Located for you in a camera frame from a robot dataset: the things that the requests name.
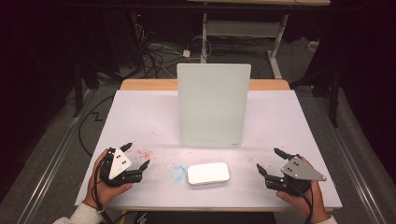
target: hand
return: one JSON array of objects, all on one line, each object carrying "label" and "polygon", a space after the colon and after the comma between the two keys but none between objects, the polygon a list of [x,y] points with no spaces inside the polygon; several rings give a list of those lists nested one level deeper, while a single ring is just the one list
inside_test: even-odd
[{"label": "hand", "polygon": [[[96,205],[96,202],[92,196],[93,186],[94,186],[94,174],[95,174],[96,167],[99,165],[101,160],[107,155],[107,153],[108,153],[108,149],[106,149],[104,152],[102,152],[102,154],[96,160],[95,165],[93,166],[90,181],[88,183],[87,196],[85,196],[85,199],[83,201],[84,203],[86,203],[87,205],[89,205],[95,209],[97,209],[97,205]],[[97,192],[98,192],[99,201],[103,207],[106,207],[115,197],[124,193],[128,189],[132,188],[131,183],[123,184],[117,188],[109,187],[104,182],[101,181],[99,173],[100,172],[98,172],[98,176],[97,176],[97,181],[99,182],[97,184]]]},{"label": "hand", "polygon": [[[301,159],[310,164],[308,160],[306,160],[304,157],[301,157]],[[312,195],[314,196],[314,204],[313,204],[313,214],[312,214],[312,223],[317,223],[321,222],[324,220],[327,220],[330,218],[329,214],[326,212],[324,209],[324,203],[323,203],[323,197],[322,193],[320,190],[320,186],[317,180],[313,180],[311,182],[311,189],[309,189],[306,193],[305,196],[309,200],[309,202],[312,203]],[[309,207],[308,204],[306,204],[306,201],[303,199],[303,197],[295,197],[292,195],[289,195],[285,191],[278,191],[276,193],[276,196],[286,203],[289,203],[293,207],[297,209],[297,212],[302,216],[307,218],[309,216]]]}]

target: white sleeve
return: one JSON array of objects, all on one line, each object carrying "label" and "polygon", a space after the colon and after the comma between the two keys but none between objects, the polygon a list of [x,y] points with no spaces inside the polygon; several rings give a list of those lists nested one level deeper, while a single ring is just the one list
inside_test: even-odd
[{"label": "white sleeve", "polygon": [[81,203],[70,219],[61,217],[53,224],[98,224],[102,220],[102,215],[98,214],[96,209]]},{"label": "white sleeve", "polygon": [[329,219],[317,222],[316,224],[337,224],[337,221],[335,220],[334,216],[330,216]]}]

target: wire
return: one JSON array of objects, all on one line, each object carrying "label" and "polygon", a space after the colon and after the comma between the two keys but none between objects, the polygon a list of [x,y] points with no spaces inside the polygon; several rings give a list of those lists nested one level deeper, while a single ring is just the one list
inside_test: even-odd
[{"label": "wire", "polygon": [[159,66],[163,71],[165,71],[170,77],[172,78],[176,78],[174,75],[172,75],[170,72],[168,72],[168,70],[166,70],[166,68],[164,68],[162,65],[160,65],[159,63],[156,64],[156,66]]},{"label": "wire", "polygon": [[272,62],[272,60],[273,60],[274,58],[269,59],[268,63],[266,63],[265,66],[263,66],[263,67],[259,70],[259,78],[261,78],[260,73],[264,70],[264,68],[268,67],[268,65],[271,64],[271,62]]},{"label": "wire", "polygon": [[116,222],[120,221],[123,217],[126,217],[126,216],[128,216],[129,214],[132,214],[132,213],[134,213],[134,211],[128,211],[128,212],[120,215],[116,219],[114,219],[113,222],[116,223]]},{"label": "wire", "polygon": [[205,55],[201,52],[202,57],[205,59],[205,61],[207,61],[207,57],[208,57],[208,56],[210,55],[210,53],[212,52],[212,45],[210,44],[210,42],[209,42],[208,39],[203,38],[203,37],[200,36],[200,35],[198,35],[198,36],[196,36],[195,38],[193,38],[193,39],[190,41],[190,43],[192,43],[192,41],[194,41],[195,39],[198,39],[198,38],[201,38],[201,39],[205,40],[205,41],[209,44],[209,53],[207,53],[206,57],[205,57]]},{"label": "wire", "polygon": [[98,184],[100,183],[100,182],[98,182],[97,181],[97,179],[98,179],[98,174],[99,174],[99,169],[102,167],[102,165],[103,165],[103,163],[105,162],[105,160],[101,160],[100,162],[99,162],[99,164],[96,166],[96,169],[95,169],[95,174],[94,174],[94,185],[93,185],[93,192],[94,192],[94,195],[92,195],[92,197],[93,197],[93,200],[95,201],[95,203],[96,203],[96,206],[97,206],[97,208],[98,208],[98,213],[100,213],[101,215],[102,215],[102,217],[105,219],[105,221],[108,223],[108,224],[113,224],[113,221],[111,220],[111,218],[108,216],[108,214],[107,214],[107,212],[105,211],[105,208],[103,207],[103,205],[101,204],[101,202],[100,202],[100,199],[99,199],[99,194],[98,194]]},{"label": "wire", "polygon": [[138,47],[140,47],[143,44],[143,39],[145,38],[145,30],[143,29],[143,27],[137,23],[135,23],[134,25],[136,25],[137,27],[139,27],[139,33],[137,34],[137,39],[139,38],[140,34],[142,35],[141,40],[140,40],[140,44]]},{"label": "wire", "polygon": [[311,220],[312,220],[312,214],[313,214],[313,204],[314,204],[314,193],[312,192],[312,188],[311,186],[309,186],[309,188],[311,189],[311,198],[312,198],[312,203],[309,202],[308,198],[306,198],[305,194],[303,194],[302,192],[300,192],[299,189],[297,189],[297,187],[295,187],[293,184],[291,184],[290,182],[288,183],[290,186],[292,186],[299,194],[300,196],[303,197],[304,201],[306,202],[306,204],[309,207],[309,216],[306,218],[305,223],[304,224],[310,224]]},{"label": "wire", "polygon": [[167,46],[165,46],[165,45],[163,45],[163,44],[148,44],[148,46],[150,46],[150,45],[154,45],[154,46],[161,46],[159,49],[156,49],[156,50],[154,50],[154,51],[158,51],[158,50],[160,50],[160,49],[162,49],[162,48],[166,48],[166,49],[171,49],[172,51],[161,51],[161,53],[174,53],[174,54],[178,54],[178,55],[182,55],[181,53],[179,53],[179,52],[177,52],[175,49],[172,49],[172,48],[170,48],[170,47],[167,47]]},{"label": "wire", "polygon": [[307,5],[306,5],[306,4],[303,4],[303,3],[301,3],[301,2],[298,2],[298,1],[296,1],[296,0],[294,0],[294,2],[295,2],[295,3],[297,3],[298,5],[301,5],[301,6],[307,7]]},{"label": "wire", "polygon": [[294,49],[294,44],[296,41],[294,40],[293,43],[291,43],[291,51],[290,51],[290,81],[293,82],[293,49]]},{"label": "wire", "polygon": [[[221,37],[215,36],[215,35],[209,35],[208,37],[213,37],[213,38],[216,38],[217,40],[229,42],[231,44],[241,45],[241,47],[236,48],[236,49],[242,49],[242,48],[246,48],[246,47],[257,47],[265,40],[265,37],[254,37],[254,38],[250,38],[250,39],[231,38],[229,36],[225,36],[224,38],[221,38]],[[250,44],[242,43],[242,42],[245,42],[245,41],[251,41],[252,39],[253,39],[253,42],[250,43]]]},{"label": "wire", "polygon": [[81,124],[78,127],[78,141],[81,144],[82,148],[84,149],[84,151],[90,156],[92,157],[91,152],[88,151],[88,149],[85,147],[84,143],[82,142],[82,137],[81,137],[81,127],[84,124],[85,120],[87,119],[87,117],[93,112],[94,109],[96,109],[99,105],[101,105],[102,103],[104,103],[106,100],[113,98],[115,94],[111,95],[111,96],[107,96],[107,98],[103,99],[101,102],[99,102],[99,104],[97,104],[96,106],[94,106],[90,112],[87,113],[87,115],[84,117],[84,119],[82,120]]}]

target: black cable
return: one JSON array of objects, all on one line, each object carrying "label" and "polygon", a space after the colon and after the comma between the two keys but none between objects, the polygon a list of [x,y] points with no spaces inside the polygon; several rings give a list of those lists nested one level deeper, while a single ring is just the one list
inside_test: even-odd
[{"label": "black cable", "polygon": [[92,195],[93,200],[96,203],[97,209],[98,209],[98,213],[100,213],[102,215],[102,217],[105,219],[105,221],[107,222],[107,224],[113,224],[113,220],[111,220],[111,218],[108,216],[107,212],[105,211],[105,208],[103,207],[103,205],[101,204],[100,200],[99,200],[99,194],[98,194],[98,188],[97,185],[100,183],[97,181],[98,179],[98,174],[99,174],[99,169],[102,167],[102,164],[104,163],[104,160],[101,160],[99,162],[99,164],[97,165],[96,169],[95,169],[95,173],[94,173],[94,177],[93,177],[93,192],[94,195]]},{"label": "black cable", "polygon": [[134,71],[130,72],[128,75],[126,75],[124,77],[124,79],[127,79],[127,78],[135,76],[136,74],[138,74],[142,70],[142,68],[143,68],[143,63],[140,61],[139,64],[136,66],[136,69]]},{"label": "black cable", "polygon": [[157,71],[157,65],[155,64],[155,59],[151,54],[149,54],[148,56],[151,59],[152,67],[154,68],[154,72],[155,72],[155,77],[158,78],[158,71]]},{"label": "black cable", "polygon": [[312,188],[309,187],[311,189],[311,197],[312,197],[312,203],[309,202],[308,198],[306,198],[305,194],[303,194],[302,192],[300,192],[299,189],[297,189],[297,187],[295,187],[293,184],[291,184],[290,182],[288,183],[292,188],[294,188],[299,194],[300,196],[303,197],[303,199],[305,200],[306,204],[309,207],[309,216],[306,218],[305,223],[304,224],[310,224],[311,220],[312,220],[312,215],[313,215],[313,204],[314,204],[314,193],[312,192]]},{"label": "black cable", "polygon": [[117,217],[116,219],[113,220],[113,223],[117,223],[118,221],[120,221],[123,217],[128,216],[129,214],[132,214],[134,211],[128,211],[122,215],[120,215],[119,217]]},{"label": "black cable", "polygon": [[265,64],[265,66],[263,66],[260,70],[259,70],[259,78],[261,78],[261,75],[260,75],[260,73],[261,73],[261,71],[264,69],[264,68],[266,68],[266,67],[268,67],[268,65],[270,65],[271,64],[271,61],[273,60],[274,58],[272,58],[272,59],[269,59],[269,62],[268,63],[266,63]]},{"label": "black cable", "polygon": [[84,143],[82,142],[82,137],[81,137],[81,127],[84,124],[85,120],[87,119],[87,117],[93,112],[94,109],[96,109],[99,105],[101,105],[102,103],[104,103],[106,100],[113,98],[114,95],[111,96],[107,96],[107,98],[103,99],[101,102],[99,102],[99,104],[97,104],[96,106],[93,107],[93,109],[90,110],[90,112],[87,113],[87,115],[84,117],[84,119],[82,120],[81,124],[78,127],[78,141],[81,144],[82,148],[84,149],[84,151],[90,156],[92,157],[91,152],[88,151],[88,149],[85,147]]},{"label": "black cable", "polygon": [[141,78],[149,78],[149,77],[152,77],[152,76],[149,76],[149,72],[153,69],[153,66],[146,65],[146,62],[149,62],[149,63],[150,63],[150,60],[149,60],[149,59],[146,59],[146,60],[144,61],[144,63],[145,63],[145,65],[144,65],[144,73],[145,73],[145,75],[144,75],[143,77],[141,77]]},{"label": "black cable", "polygon": [[295,43],[296,43],[295,40],[291,43],[291,51],[290,51],[290,79],[291,79],[291,82],[294,81],[294,78],[293,78],[293,49],[294,49]]},{"label": "black cable", "polygon": [[204,54],[203,54],[202,52],[201,52],[201,55],[202,55],[202,57],[204,58],[205,62],[209,63],[209,62],[207,61],[207,58],[204,56]]},{"label": "black cable", "polygon": [[172,62],[177,61],[177,60],[180,60],[180,59],[185,59],[185,57],[178,57],[178,58],[175,58],[175,59],[172,59],[172,60],[163,62],[163,63],[172,63]]},{"label": "black cable", "polygon": [[213,37],[215,37],[216,39],[219,39],[219,40],[222,40],[222,41],[226,41],[226,42],[230,42],[230,43],[232,43],[232,44],[236,44],[236,45],[241,45],[242,47],[236,47],[236,49],[243,49],[243,48],[246,48],[246,47],[257,47],[257,46],[259,46],[263,41],[264,41],[264,39],[265,39],[265,37],[262,37],[262,38],[259,38],[259,37],[257,37],[257,38],[254,38],[253,39],[253,42],[252,43],[250,43],[250,44],[245,44],[245,43],[241,43],[241,42],[243,42],[243,41],[251,41],[250,39],[239,39],[239,40],[231,40],[230,38],[226,38],[226,39],[223,39],[223,38],[219,38],[219,37],[217,37],[217,36],[213,36]]},{"label": "black cable", "polygon": [[191,62],[177,62],[177,63],[172,63],[171,65],[166,66],[164,69],[168,69],[168,68],[170,68],[170,67],[172,67],[172,66],[177,65],[178,63],[191,63]]},{"label": "black cable", "polygon": [[144,75],[143,77],[141,77],[141,78],[147,77],[148,72],[146,71],[146,62],[143,62],[143,73],[144,73],[145,75]]}]

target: floor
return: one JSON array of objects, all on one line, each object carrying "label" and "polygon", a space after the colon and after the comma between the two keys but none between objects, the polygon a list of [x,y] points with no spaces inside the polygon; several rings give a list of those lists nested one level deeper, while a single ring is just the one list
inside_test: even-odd
[{"label": "floor", "polygon": [[[210,63],[250,63],[252,78],[273,78],[266,58],[272,47],[271,39],[213,39]],[[314,53],[307,50],[306,39],[283,42],[277,54],[281,74],[289,83],[304,76]],[[185,46],[174,43],[153,43],[158,52],[156,63],[161,70],[150,69],[149,59],[144,70],[134,78],[174,78],[176,62],[194,62],[195,59],[177,59]],[[191,47],[191,58],[199,51]],[[127,74],[133,68],[120,68]],[[1,223],[51,223],[59,217],[69,217],[75,210],[79,186],[111,107],[111,96],[120,83],[99,74],[100,88],[84,91],[84,107],[80,116],[73,118],[74,93],[67,96],[68,104],[49,123],[46,132],[27,160],[8,195],[0,205]],[[361,132],[359,123],[349,111],[341,90],[338,110],[339,128],[327,117],[328,99],[314,98],[311,87],[296,89],[307,122],[317,141],[322,156],[331,172],[343,208],[333,211],[340,223],[390,223],[396,218],[396,190],[394,184]],[[112,217],[121,211],[111,211]],[[292,211],[275,213],[276,223],[301,223]],[[132,223],[127,216],[124,223]]]}]

